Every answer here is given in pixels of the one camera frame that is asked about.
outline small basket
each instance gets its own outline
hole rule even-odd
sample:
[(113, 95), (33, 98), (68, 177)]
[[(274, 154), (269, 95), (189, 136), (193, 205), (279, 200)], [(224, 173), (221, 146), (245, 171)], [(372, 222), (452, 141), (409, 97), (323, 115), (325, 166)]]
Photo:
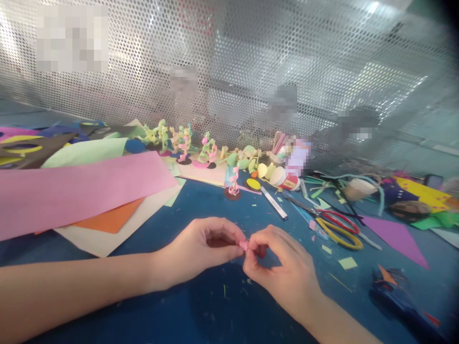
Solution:
[[(382, 180), (381, 177), (377, 174), (373, 173), (366, 173), (362, 175), (368, 175), (375, 177), (378, 180), (378, 185), (381, 185)], [(343, 189), (344, 194), (346, 195), (347, 199), (350, 201), (360, 201), (361, 199), (370, 196), (372, 193), (378, 191), (378, 188), (367, 182), (365, 180), (354, 178), (352, 179), (348, 185)]]

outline purple triangle paper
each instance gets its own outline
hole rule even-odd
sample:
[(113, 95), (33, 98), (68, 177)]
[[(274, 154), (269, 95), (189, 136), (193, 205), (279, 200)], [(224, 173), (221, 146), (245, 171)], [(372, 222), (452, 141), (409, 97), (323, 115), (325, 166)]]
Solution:
[(396, 249), (413, 262), (429, 270), (424, 255), (417, 246), (408, 229), (397, 222), (381, 220), (378, 218), (362, 216), (363, 222), (390, 247)]

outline white paper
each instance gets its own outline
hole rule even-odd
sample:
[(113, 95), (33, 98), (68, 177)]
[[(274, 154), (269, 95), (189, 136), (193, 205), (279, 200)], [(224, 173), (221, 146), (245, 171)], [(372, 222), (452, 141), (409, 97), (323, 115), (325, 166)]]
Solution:
[(77, 226), (55, 228), (55, 231), (79, 249), (97, 257), (107, 257), (181, 189), (177, 185), (146, 197), (116, 234)]

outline yellow scissors handle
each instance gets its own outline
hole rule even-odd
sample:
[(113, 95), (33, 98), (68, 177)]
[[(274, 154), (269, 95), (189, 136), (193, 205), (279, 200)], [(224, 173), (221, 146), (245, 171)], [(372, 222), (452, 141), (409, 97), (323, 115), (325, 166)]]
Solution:
[[(316, 218), (316, 222), (324, 229), (324, 231), (326, 231), (328, 236), (334, 242), (336, 242), (337, 244), (341, 244), (344, 247), (348, 247), (348, 248), (351, 248), (351, 249), (354, 249), (354, 250), (359, 250), (359, 249), (363, 248), (362, 242), (357, 237), (355, 237), (351, 233), (349, 233), (348, 231), (346, 231), (346, 230), (344, 230), (344, 229), (342, 229), (342, 228), (340, 228), (338, 226), (335, 226), (334, 224), (331, 224), (330, 222), (324, 221), (320, 217)], [(333, 228), (334, 230), (338, 231), (343, 236), (347, 237), (350, 241), (352, 241), (354, 243), (354, 245), (348, 243), (347, 241), (344, 241), (343, 239), (341, 239), (339, 236), (337, 236), (335, 233), (333, 233), (327, 226)]]

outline orange paper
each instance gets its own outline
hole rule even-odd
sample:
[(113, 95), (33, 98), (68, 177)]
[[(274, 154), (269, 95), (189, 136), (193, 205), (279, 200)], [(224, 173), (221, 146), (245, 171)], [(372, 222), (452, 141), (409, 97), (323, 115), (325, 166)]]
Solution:
[(126, 203), (118, 208), (109, 210), (105, 213), (90, 217), (86, 220), (78, 221), (72, 226), (95, 229), (101, 232), (116, 234), (124, 226), (127, 220), (137, 210), (144, 198), (130, 203)]

